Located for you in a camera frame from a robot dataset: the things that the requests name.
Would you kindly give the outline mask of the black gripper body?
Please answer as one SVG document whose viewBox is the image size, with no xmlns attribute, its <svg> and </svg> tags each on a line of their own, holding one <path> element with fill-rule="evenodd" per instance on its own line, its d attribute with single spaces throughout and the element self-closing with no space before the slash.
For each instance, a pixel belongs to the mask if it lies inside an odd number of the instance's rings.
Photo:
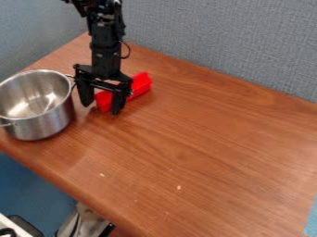
<svg viewBox="0 0 317 237">
<path fill-rule="evenodd" d="M 82 78 L 90 82 L 90 86 L 101 90 L 113 91 L 114 89 L 128 87 L 130 89 L 132 79 L 121 71 L 112 75 L 97 75 L 92 72 L 88 65 L 73 64 L 74 79 Z"/>
</svg>

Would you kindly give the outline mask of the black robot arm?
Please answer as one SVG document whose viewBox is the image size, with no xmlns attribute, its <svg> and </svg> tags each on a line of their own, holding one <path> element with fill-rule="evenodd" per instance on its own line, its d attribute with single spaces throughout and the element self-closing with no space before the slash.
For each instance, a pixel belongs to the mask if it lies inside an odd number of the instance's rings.
<svg viewBox="0 0 317 237">
<path fill-rule="evenodd" d="M 125 24 L 122 19 L 122 0 L 61 0 L 74 6 L 81 18 L 86 20 L 88 35 L 92 40 L 92 63 L 73 64 L 74 85 L 82 106 L 93 101 L 93 89 L 112 93 L 109 111 L 117 115 L 132 94 L 132 79 L 121 72 L 121 45 L 125 43 Z"/>
</svg>

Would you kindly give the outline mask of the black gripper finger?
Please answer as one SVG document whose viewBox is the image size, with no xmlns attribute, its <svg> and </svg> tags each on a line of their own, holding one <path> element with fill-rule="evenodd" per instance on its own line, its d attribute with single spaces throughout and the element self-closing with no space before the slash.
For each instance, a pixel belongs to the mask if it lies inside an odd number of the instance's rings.
<svg viewBox="0 0 317 237">
<path fill-rule="evenodd" d="M 112 91 L 110 109 L 109 109 L 112 115 L 117 115 L 120 113 L 121 109 L 125 106 L 125 100 L 129 95 L 130 95 L 130 89 L 128 87 L 122 87 Z"/>
<path fill-rule="evenodd" d="M 74 79 L 78 100 L 82 106 L 88 106 L 93 101 L 93 87 L 90 82 L 82 78 Z"/>
</svg>

